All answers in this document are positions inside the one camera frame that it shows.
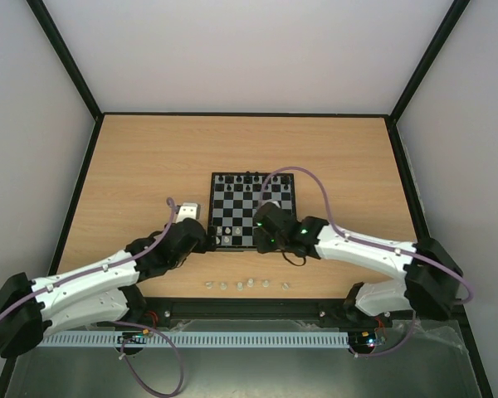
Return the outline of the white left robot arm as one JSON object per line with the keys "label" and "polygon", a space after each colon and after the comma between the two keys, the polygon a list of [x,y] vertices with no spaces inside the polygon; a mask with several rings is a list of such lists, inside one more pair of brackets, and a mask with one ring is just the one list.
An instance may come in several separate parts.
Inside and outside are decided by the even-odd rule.
{"label": "white left robot arm", "polygon": [[212,227],[186,218],[92,265],[36,279],[9,277],[0,288],[0,357],[18,357],[44,337],[89,323],[138,321],[145,310],[138,283],[216,245]]}

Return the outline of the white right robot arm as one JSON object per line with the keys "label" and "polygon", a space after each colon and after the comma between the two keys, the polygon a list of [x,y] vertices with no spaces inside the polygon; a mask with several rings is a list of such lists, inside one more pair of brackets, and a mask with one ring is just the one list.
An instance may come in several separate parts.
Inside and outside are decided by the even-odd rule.
{"label": "white right robot arm", "polygon": [[253,220],[261,254],[280,251],[303,260],[339,260],[388,276],[382,283],[359,282],[351,288],[344,311],[354,324],[395,311],[413,310],[437,321],[452,314],[463,273],[431,237],[413,243],[355,234],[318,217],[299,221],[272,201],[260,206]]}

